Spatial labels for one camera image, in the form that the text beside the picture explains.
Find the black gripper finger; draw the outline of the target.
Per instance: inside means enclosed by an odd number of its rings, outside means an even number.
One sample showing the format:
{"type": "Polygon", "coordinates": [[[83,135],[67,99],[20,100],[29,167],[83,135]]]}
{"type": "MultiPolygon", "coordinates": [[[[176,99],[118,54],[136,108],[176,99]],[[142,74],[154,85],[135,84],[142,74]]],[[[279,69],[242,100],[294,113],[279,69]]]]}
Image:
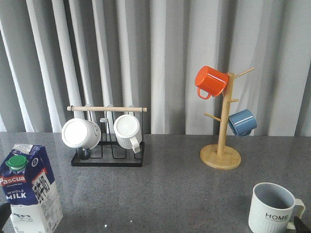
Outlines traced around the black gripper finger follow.
{"type": "Polygon", "coordinates": [[[297,216],[294,217],[294,227],[296,233],[311,233],[311,230],[297,216]]]}
{"type": "Polygon", "coordinates": [[[3,232],[3,227],[11,215],[10,203],[4,203],[0,205],[0,231],[3,232]]]}

